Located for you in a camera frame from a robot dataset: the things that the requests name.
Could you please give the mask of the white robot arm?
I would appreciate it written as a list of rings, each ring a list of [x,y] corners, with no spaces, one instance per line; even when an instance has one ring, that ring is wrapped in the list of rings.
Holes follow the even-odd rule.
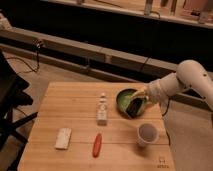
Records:
[[[213,111],[213,80],[195,60],[182,61],[175,73],[151,81],[144,89],[137,90],[131,98],[147,97],[152,103],[157,103],[190,89],[199,94]]]

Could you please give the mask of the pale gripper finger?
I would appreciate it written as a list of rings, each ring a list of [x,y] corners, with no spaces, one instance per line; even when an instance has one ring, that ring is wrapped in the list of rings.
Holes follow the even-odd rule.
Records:
[[[146,90],[144,88],[138,89],[132,94],[132,98],[142,98],[146,96]]]
[[[144,103],[141,107],[140,114],[143,114],[146,110],[148,110],[149,108],[151,108],[153,106],[154,106],[154,103],[151,103],[151,102]]]

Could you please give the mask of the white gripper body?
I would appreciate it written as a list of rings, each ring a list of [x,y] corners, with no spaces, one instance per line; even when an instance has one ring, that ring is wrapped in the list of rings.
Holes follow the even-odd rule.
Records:
[[[152,103],[158,103],[164,99],[164,94],[158,81],[150,82],[147,85],[146,93]]]

